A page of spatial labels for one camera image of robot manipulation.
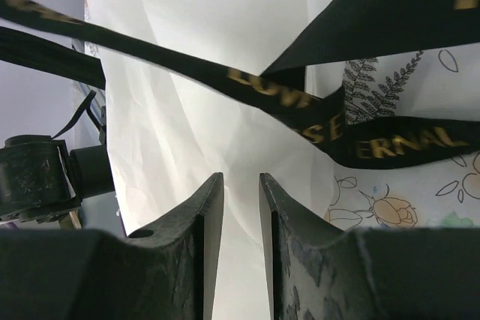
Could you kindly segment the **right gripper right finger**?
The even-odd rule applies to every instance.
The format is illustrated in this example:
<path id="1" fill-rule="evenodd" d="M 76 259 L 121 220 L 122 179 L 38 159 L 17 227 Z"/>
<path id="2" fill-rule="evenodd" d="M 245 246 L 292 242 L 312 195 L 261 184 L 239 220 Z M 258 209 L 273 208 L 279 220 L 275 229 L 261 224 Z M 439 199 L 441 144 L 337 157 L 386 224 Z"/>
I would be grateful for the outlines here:
<path id="1" fill-rule="evenodd" d="M 272 319 L 477 319 L 477 228 L 344 232 L 268 173 L 259 209 Z"/>

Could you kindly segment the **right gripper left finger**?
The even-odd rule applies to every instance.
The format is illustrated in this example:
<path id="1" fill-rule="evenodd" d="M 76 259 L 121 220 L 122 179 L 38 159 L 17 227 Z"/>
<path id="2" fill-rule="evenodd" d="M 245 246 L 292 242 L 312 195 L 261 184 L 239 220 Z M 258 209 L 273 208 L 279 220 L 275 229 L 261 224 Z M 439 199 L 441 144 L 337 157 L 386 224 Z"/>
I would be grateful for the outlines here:
<path id="1" fill-rule="evenodd" d="M 224 177 L 128 238 L 98 230 L 1 233 L 3 319 L 210 319 Z"/>

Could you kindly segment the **white wrapping paper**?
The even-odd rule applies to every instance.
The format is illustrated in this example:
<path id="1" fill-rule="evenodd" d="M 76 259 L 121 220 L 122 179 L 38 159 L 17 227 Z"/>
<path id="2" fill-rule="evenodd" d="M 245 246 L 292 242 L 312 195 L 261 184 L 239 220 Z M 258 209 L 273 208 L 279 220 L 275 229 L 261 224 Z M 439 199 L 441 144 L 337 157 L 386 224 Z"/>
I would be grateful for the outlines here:
<path id="1" fill-rule="evenodd" d="M 87 0 L 91 21 L 248 73 L 262 73 L 331 0 Z M 268 319 L 259 176 L 322 215 L 333 161 L 258 109 L 105 48 L 107 146 L 127 233 L 222 172 L 215 319 Z"/>

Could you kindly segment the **black ribbon with gold lettering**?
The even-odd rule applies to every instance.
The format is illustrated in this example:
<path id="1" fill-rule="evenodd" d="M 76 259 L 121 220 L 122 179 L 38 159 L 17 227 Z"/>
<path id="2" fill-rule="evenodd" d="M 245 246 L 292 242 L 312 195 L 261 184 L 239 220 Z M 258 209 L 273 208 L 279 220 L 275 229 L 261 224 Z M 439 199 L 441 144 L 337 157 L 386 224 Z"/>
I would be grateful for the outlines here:
<path id="1" fill-rule="evenodd" d="M 1 0 L 1 17 L 186 76 L 264 111 L 348 168 L 401 169 L 479 149 L 476 121 L 394 115 L 395 84 L 385 87 L 383 99 L 367 100 L 379 106 L 378 116 L 354 125 L 347 122 L 344 88 L 324 98 L 299 90 L 308 65 L 478 43 L 479 0 L 333 0 L 261 76 L 88 24 L 32 0 Z"/>

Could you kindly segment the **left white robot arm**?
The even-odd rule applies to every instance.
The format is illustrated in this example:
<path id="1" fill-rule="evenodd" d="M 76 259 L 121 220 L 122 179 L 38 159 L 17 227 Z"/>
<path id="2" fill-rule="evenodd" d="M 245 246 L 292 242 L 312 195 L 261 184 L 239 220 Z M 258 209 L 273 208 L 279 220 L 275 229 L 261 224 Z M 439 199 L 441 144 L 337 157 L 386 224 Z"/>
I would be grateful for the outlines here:
<path id="1" fill-rule="evenodd" d="M 70 217 L 81 228 L 84 199 L 111 193 L 114 183 L 106 145 L 106 119 L 91 109 L 90 91 L 69 122 L 54 136 L 19 135 L 1 147 L 1 224 L 51 223 Z M 87 114 L 100 135 L 99 145 L 68 150 L 61 136 Z"/>

